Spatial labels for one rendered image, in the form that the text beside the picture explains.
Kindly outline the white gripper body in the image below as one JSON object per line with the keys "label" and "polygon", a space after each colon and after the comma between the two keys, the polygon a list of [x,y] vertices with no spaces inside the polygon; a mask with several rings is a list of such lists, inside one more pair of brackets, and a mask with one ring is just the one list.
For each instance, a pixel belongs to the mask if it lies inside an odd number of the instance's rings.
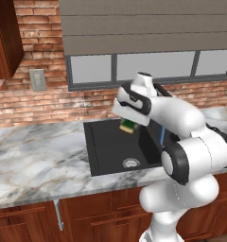
{"label": "white gripper body", "polygon": [[149,124],[150,121],[147,116],[133,110],[129,106],[121,106],[117,99],[115,99],[113,102],[112,113],[120,116],[121,118],[128,119],[135,124],[145,127]]}

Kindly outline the black sink basin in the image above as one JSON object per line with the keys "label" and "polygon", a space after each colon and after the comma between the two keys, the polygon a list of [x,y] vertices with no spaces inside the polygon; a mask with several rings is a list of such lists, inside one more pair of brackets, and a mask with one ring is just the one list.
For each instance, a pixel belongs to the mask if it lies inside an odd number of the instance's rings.
{"label": "black sink basin", "polygon": [[[83,127],[92,176],[159,167],[163,148],[180,140],[154,121],[139,126],[133,134],[119,128],[119,119],[85,122]],[[128,158],[140,165],[125,168],[123,161]]]}

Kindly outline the green and yellow sponge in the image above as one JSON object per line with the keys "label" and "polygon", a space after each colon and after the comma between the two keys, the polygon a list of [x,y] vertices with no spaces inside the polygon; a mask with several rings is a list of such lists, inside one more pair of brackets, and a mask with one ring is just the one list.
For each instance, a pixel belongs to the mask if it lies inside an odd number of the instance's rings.
{"label": "green and yellow sponge", "polygon": [[127,133],[133,133],[138,125],[128,119],[122,119],[119,128]]}

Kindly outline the grey framed window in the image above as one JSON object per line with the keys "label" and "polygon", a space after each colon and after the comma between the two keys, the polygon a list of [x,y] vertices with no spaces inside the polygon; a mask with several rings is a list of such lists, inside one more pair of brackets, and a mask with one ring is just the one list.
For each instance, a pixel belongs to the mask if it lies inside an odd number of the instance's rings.
{"label": "grey framed window", "polygon": [[227,49],[66,56],[71,91],[115,88],[148,73],[160,84],[227,80]]}

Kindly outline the brown wooden wall cupboard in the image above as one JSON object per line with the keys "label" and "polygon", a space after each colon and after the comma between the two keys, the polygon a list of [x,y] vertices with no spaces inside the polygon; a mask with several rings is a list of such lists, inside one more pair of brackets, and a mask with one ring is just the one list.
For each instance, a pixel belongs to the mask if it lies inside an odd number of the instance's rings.
{"label": "brown wooden wall cupboard", "polygon": [[24,55],[13,0],[0,0],[0,79],[12,78]]}

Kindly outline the black sink tap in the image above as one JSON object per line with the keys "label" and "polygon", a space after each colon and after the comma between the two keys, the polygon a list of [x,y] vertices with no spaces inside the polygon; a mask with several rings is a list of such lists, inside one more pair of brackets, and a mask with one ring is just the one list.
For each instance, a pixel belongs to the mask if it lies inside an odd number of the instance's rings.
{"label": "black sink tap", "polygon": [[172,95],[168,91],[166,91],[159,83],[153,83],[153,86],[162,96],[172,97]]}

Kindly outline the grey window blind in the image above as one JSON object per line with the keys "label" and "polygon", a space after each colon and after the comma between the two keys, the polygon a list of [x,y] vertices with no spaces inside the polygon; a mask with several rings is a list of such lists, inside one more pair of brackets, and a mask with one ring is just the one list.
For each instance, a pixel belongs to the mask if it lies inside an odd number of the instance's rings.
{"label": "grey window blind", "polygon": [[59,0],[67,55],[227,49],[227,0]]}

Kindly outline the brown wooden cupboard door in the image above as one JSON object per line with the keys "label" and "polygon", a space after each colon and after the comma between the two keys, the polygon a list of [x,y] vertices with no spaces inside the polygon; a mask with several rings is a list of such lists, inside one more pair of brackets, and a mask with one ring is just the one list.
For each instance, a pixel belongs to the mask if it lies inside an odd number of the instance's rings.
{"label": "brown wooden cupboard door", "polygon": [[53,202],[0,209],[0,242],[60,242]]}
{"label": "brown wooden cupboard door", "polygon": [[141,187],[112,191],[112,209],[116,224],[126,234],[123,242],[139,242],[142,233],[148,228],[151,213],[145,212],[140,205]]}
{"label": "brown wooden cupboard door", "polygon": [[217,174],[218,197],[210,204],[186,212],[177,232],[185,242],[195,242],[227,234],[227,173]]}
{"label": "brown wooden cupboard door", "polygon": [[62,201],[66,208],[74,242],[93,242],[92,223],[111,217],[112,193],[100,193]]}

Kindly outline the grey wall socket plate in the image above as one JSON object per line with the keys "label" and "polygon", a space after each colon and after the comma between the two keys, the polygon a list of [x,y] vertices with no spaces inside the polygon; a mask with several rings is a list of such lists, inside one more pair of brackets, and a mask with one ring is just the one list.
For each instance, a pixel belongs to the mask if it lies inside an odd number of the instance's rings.
{"label": "grey wall socket plate", "polygon": [[43,69],[30,69],[29,75],[32,84],[32,90],[34,92],[46,90],[46,82]]}

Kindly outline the round metal sink drain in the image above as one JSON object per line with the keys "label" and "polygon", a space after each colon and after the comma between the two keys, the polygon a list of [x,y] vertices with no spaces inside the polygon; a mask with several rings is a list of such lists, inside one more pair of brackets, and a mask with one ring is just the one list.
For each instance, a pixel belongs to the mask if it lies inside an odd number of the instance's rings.
{"label": "round metal sink drain", "polygon": [[123,166],[125,168],[137,167],[140,165],[140,162],[134,158],[128,158],[123,161]]}

